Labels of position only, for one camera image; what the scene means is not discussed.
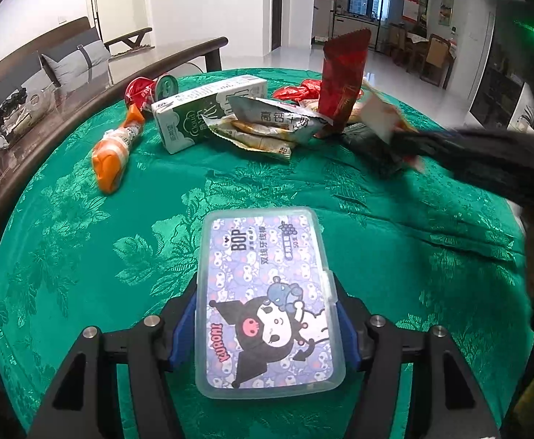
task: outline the transparent plastic lid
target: transparent plastic lid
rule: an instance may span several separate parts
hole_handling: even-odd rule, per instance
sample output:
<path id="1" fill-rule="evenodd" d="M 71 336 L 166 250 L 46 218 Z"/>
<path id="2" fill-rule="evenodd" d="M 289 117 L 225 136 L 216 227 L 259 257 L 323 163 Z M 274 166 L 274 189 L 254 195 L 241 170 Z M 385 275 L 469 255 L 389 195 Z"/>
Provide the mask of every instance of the transparent plastic lid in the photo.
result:
<path id="1" fill-rule="evenodd" d="M 344 379 L 333 276 L 311 209 L 209 213 L 197 296 L 196 385 L 205 396 L 295 396 Z"/>

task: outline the round table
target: round table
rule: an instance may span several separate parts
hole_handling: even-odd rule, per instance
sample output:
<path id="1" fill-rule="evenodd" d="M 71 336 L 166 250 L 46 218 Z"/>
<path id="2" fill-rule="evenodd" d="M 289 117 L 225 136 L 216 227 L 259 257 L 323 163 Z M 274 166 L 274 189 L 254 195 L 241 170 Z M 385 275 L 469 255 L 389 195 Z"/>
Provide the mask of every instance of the round table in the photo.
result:
<path id="1" fill-rule="evenodd" d="M 240 74 L 269 94 L 309 71 L 244 69 L 180 79 L 186 90 Z M 426 116 L 389 97 L 418 128 Z M 452 333 L 500 422 L 533 342 L 521 231 L 504 199 L 461 183 L 431 160 L 424 173 L 379 180 L 332 142 L 294 149 L 290 164 L 213 138 L 175 155 L 146 124 L 120 190 L 103 196 L 92 146 L 126 112 L 118 102 L 77 128 L 37 171 L 0 243 L 0 372 L 29 428 L 42 395 L 87 325 L 113 331 L 159 312 L 197 268 L 202 218 L 215 209 L 305 205 L 318 215 L 326 255 L 347 292 L 400 327 Z M 188 438 L 338 438 L 362 374 L 335 390 L 253 402 L 203 397 L 192 360 L 167 375 Z M 407 419 L 403 366 L 393 437 Z M 126 368 L 119 372 L 125 437 L 137 437 Z"/>

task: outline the cabinet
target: cabinet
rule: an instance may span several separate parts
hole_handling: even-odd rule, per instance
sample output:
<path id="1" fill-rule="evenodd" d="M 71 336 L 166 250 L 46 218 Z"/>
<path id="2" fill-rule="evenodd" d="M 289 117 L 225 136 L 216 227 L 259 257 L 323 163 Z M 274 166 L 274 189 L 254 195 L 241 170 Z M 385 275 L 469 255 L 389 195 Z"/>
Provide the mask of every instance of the cabinet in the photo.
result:
<path id="1" fill-rule="evenodd" d="M 343 34 L 351 33 L 353 31 L 358 31 L 362 29 L 362 27 L 362 21 L 336 16 L 334 18 L 334 37 L 342 36 Z"/>
<path id="2" fill-rule="evenodd" d="M 378 30 L 377 25 L 375 23 L 367 23 L 366 21 L 360 21 L 354 18 L 347 18 L 344 16 L 337 15 L 334 17 L 333 37 L 351 33 L 353 31 L 358 31 L 363 28 L 370 29 L 369 47 L 374 48 L 374 43 L 376 42 L 376 34 Z"/>

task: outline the red snack bag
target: red snack bag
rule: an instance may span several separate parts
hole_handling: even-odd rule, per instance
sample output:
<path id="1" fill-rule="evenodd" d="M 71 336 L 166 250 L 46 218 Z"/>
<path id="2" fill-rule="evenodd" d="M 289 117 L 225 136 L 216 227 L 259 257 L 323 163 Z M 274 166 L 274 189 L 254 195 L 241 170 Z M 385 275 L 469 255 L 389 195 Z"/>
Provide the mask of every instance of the red snack bag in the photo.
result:
<path id="1" fill-rule="evenodd" d="M 310 93 L 306 99 L 317 99 L 320 96 L 320 84 L 322 81 L 319 79 L 306 79 L 301 85 L 307 87 Z"/>
<path id="2" fill-rule="evenodd" d="M 304 99 L 311 99 L 308 97 L 310 91 L 307 87 L 281 87 L 273 92 L 273 98 L 280 101 L 303 101 Z"/>
<path id="3" fill-rule="evenodd" d="M 139 111 L 148 110 L 151 112 L 155 85 L 156 82 L 148 78 L 136 78 L 130 81 L 124 91 L 124 103 L 127 108 L 131 104 L 135 104 Z"/>
<path id="4" fill-rule="evenodd" d="M 324 68 L 318 112 L 330 117 L 333 126 L 326 131 L 344 130 L 352 107 L 361 91 L 370 30 L 344 34 L 324 44 Z"/>

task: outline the metal screw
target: metal screw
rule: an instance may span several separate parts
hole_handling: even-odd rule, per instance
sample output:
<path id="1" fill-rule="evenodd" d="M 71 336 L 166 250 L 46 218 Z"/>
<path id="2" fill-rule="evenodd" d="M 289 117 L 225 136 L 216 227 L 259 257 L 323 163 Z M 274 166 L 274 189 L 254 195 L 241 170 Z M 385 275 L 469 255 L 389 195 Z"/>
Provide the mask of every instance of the metal screw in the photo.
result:
<path id="1" fill-rule="evenodd" d="M 160 321 L 161 319 L 159 318 L 159 315 L 149 315 L 145 317 L 143 323 L 148 327 L 155 327 Z"/>
<path id="2" fill-rule="evenodd" d="M 382 315 L 373 315 L 370 318 L 370 325 L 372 325 L 373 327 L 383 327 L 383 325 L 385 325 L 386 323 L 387 321 Z"/>
<path id="3" fill-rule="evenodd" d="M 96 334 L 98 333 L 98 328 L 96 327 L 86 327 L 84 328 L 82 332 L 82 336 L 84 338 L 94 338 L 96 337 Z"/>
<path id="4" fill-rule="evenodd" d="M 434 325 L 432 327 L 432 333 L 439 338 L 443 338 L 448 334 L 448 331 L 442 325 Z"/>

